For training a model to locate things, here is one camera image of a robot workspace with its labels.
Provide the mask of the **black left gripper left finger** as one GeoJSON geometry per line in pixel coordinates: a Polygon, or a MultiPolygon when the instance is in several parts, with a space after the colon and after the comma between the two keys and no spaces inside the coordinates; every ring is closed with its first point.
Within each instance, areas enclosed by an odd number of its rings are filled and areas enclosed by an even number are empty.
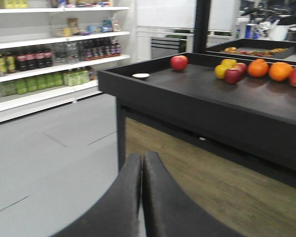
{"type": "Polygon", "coordinates": [[[130,154],[104,195],[55,237],[137,237],[142,158],[130,154]]]}

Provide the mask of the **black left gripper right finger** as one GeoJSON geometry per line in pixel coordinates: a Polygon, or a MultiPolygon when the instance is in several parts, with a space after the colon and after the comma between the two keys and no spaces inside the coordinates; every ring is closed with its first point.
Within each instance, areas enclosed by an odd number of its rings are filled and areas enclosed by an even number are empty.
{"type": "Polygon", "coordinates": [[[142,199],[148,237],[239,237],[196,204],[178,185],[157,152],[145,152],[142,199]]]}

